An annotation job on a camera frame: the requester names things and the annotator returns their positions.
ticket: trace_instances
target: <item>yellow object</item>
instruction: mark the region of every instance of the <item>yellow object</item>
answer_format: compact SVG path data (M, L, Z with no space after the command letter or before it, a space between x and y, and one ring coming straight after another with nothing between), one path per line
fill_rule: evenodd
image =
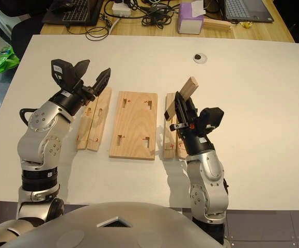
M241 26L245 27L245 28L251 28L251 26L253 25L253 22L240 22Z

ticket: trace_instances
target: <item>purple tissue box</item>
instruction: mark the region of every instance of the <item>purple tissue box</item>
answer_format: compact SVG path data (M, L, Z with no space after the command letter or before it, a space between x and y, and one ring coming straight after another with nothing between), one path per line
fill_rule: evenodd
M203 16L192 17L192 4L181 3L179 7L178 33L198 35L202 27Z

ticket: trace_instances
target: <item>green bag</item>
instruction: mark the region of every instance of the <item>green bag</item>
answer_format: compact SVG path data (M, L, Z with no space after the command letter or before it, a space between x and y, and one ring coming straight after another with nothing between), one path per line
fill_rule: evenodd
M18 66L19 58L14 54L11 45L5 46L0 50L0 73Z

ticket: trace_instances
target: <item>power strip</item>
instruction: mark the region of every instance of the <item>power strip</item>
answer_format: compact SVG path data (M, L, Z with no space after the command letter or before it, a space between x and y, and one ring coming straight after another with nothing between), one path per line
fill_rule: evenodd
M129 17L131 15L131 9L125 3L114 3L113 14L119 17Z

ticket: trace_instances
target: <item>table surface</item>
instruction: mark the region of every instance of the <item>table surface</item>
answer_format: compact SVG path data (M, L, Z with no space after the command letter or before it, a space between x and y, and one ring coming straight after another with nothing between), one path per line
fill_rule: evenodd
M193 61L199 52L208 57L205 64ZM165 96L192 75L199 83L192 96L196 107L225 112L209 137L230 185L229 209L299 210L299 44L217 38L110 36L91 42L84 36L33 36L0 108L0 200L17 201L17 143L26 131L19 109L38 108L59 90L51 78L56 58L74 65L90 59L87 85L112 69L99 151L76 150L81 111L63 141L58 179L66 203L189 207L186 164L162 160L162 139ZM120 90L158 94L155 161L108 157Z
M143 27L141 25L141 19L122 19L113 29L112 35L207 37L294 42L293 37L289 33L284 21L274 6L273 1L263 0L263 2L275 21L273 23L253 23L253 26L250 29L246 29L240 24L233 24L232 31L230 32L203 28L199 35L179 34L177 29L178 15L175 14L171 24L165 26L163 30L154 26ZM171 1L170 5L173 6L177 3L179 3L179 1ZM99 21L98 26L102 25L104 25L102 21ZM71 26L70 31L79 34L83 33L85 29L81 26ZM40 34L69 34L69 32L65 26L45 24Z

